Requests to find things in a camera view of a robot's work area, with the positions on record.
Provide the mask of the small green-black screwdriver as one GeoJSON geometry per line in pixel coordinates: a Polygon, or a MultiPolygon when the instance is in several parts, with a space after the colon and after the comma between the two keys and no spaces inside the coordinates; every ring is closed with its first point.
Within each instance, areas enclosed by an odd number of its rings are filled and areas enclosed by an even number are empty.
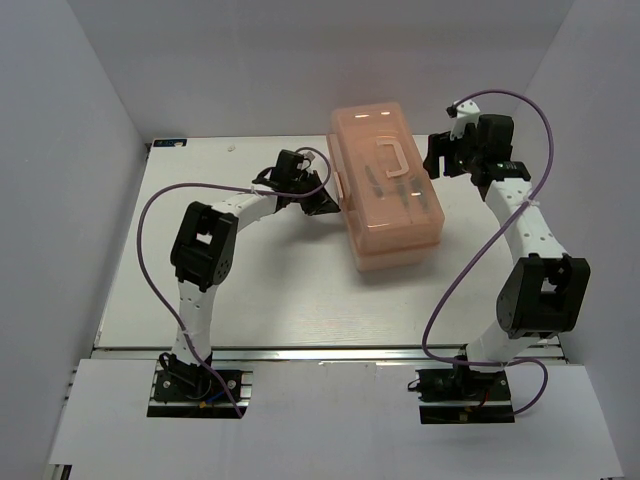
{"type": "Polygon", "coordinates": [[[381,187],[381,184],[378,182],[378,180],[376,179],[372,169],[369,166],[365,167],[365,174],[366,177],[369,181],[369,183],[371,184],[371,187],[373,189],[373,192],[375,194],[375,196],[377,198],[382,199],[384,197],[384,191],[381,187]]]}

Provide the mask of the pink plastic toolbox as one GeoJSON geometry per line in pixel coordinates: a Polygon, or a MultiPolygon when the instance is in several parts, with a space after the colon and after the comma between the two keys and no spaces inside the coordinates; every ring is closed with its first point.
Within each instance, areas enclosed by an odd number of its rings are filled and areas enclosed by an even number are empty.
{"type": "Polygon", "coordinates": [[[338,108],[327,135],[338,204],[356,268],[361,272],[417,264],[441,241],[445,215],[399,104],[338,108]],[[377,198],[365,167],[384,191],[377,198]],[[417,176],[428,209],[417,201],[406,211],[394,181],[417,176]]]}

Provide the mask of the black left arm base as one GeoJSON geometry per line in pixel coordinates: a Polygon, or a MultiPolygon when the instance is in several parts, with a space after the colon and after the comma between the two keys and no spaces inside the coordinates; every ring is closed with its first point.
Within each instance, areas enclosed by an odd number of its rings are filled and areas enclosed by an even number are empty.
{"type": "MultiPolygon", "coordinates": [[[[218,373],[225,381],[238,409],[244,414],[251,399],[253,372],[223,368],[218,373]]],[[[208,371],[204,371],[204,374],[203,381],[197,386],[191,386],[157,365],[147,417],[239,420],[240,416],[229,401],[221,382],[208,371]]]]}

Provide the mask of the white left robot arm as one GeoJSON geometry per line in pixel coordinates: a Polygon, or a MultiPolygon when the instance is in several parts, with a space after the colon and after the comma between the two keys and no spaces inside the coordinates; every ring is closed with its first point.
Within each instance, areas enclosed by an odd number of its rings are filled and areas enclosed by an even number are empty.
{"type": "Polygon", "coordinates": [[[335,214],[338,203],[326,182],[311,168],[320,151],[302,147],[279,152],[276,164],[262,170],[252,187],[224,201],[188,205],[170,252],[179,289],[182,322],[171,352],[160,357],[162,368],[177,379],[188,398],[199,399],[211,387],[210,331],[218,287],[230,273],[238,234],[291,204],[307,216],[335,214]]]}

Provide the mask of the green-black precision screwdriver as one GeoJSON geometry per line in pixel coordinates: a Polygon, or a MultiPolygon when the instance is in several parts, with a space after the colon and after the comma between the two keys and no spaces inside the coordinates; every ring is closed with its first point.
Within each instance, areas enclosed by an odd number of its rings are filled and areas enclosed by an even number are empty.
{"type": "Polygon", "coordinates": [[[409,194],[404,181],[400,178],[396,178],[394,181],[394,185],[396,188],[396,193],[403,205],[403,208],[406,211],[408,211],[409,210],[409,194]]]}

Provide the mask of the silver ratchet wrench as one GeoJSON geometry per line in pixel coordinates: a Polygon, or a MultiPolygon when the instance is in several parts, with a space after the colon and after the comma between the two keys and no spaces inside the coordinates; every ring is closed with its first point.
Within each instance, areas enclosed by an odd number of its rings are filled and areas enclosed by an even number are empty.
{"type": "Polygon", "coordinates": [[[409,175],[401,177],[406,185],[408,194],[409,194],[409,210],[411,210],[411,202],[413,200],[417,201],[420,205],[420,208],[423,210],[428,209],[428,203],[426,200],[426,195],[424,193],[424,189],[420,179],[415,175],[409,175]]]}

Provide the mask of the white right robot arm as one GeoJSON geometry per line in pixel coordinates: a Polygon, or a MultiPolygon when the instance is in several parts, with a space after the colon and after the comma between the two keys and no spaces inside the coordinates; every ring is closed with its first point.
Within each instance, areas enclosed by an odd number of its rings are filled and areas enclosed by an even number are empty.
{"type": "Polygon", "coordinates": [[[511,158],[514,122],[496,114],[457,112],[450,131],[428,139],[424,167],[431,178],[469,175],[499,222],[513,269],[496,300],[496,318],[464,347],[451,374],[453,390],[472,399],[497,372],[543,339],[572,331],[591,274],[571,256],[535,205],[531,175],[511,158]]]}

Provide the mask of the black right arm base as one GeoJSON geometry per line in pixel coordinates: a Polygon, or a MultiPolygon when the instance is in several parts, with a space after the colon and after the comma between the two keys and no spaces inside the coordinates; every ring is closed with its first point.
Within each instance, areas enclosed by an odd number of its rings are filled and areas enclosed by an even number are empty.
{"type": "Polygon", "coordinates": [[[421,369],[407,384],[407,390],[418,395],[423,425],[515,422],[504,371],[483,373],[464,366],[421,369]]]}

